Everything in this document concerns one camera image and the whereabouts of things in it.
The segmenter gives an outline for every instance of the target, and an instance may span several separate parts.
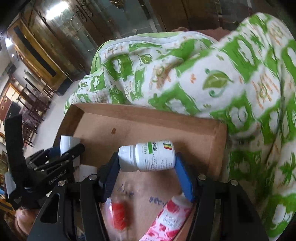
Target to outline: white pill bottle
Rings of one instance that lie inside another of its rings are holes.
[[[174,168],[176,163],[173,143],[167,140],[121,146],[118,157],[123,172],[167,170]]]

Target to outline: white floor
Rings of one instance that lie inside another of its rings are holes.
[[[44,116],[44,121],[38,127],[38,134],[34,137],[33,146],[28,146],[24,156],[28,157],[38,150],[52,147],[59,126],[64,118],[64,106],[69,96],[76,91],[79,81],[74,82],[63,96],[53,97],[50,109]]]

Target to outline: ceiling light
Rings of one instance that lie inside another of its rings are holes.
[[[5,39],[5,44],[6,44],[6,48],[8,48],[8,47],[10,47],[13,43],[12,43],[12,41],[11,41],[9,38],[7,38],[7,39]]]
[[[69,8],[69,5],[66,2],[60,2],[54,5],[50,10],[47,11],[46,19],[52,20],[57,16],[60,16],[63,11]]]

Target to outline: silver rivet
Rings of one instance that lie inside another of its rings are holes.
[[[89,176],[89,180],[91,180],[91,181],[96,180],[96,178],[97,178],[96,174],[91,174]]]
[[[237,180],[230,180],[230,184],[233,186],[237,186],[238,182],[237,182]]]
[[[199,174],[198,179],[204,181],[207,179],[207,176],[205,174]]]
[[[57,185],[58,185],[59,187],[62,187],[62,186],[65,185],[65,184],[66,184],[66,182],[65,182],[64,180],[59,181],[59,182],[57,183]]]

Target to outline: pink tube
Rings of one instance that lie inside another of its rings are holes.
[[[192,203],[183,195],[173,196],[139,241],[172,241],[179,233],[191,209]]]

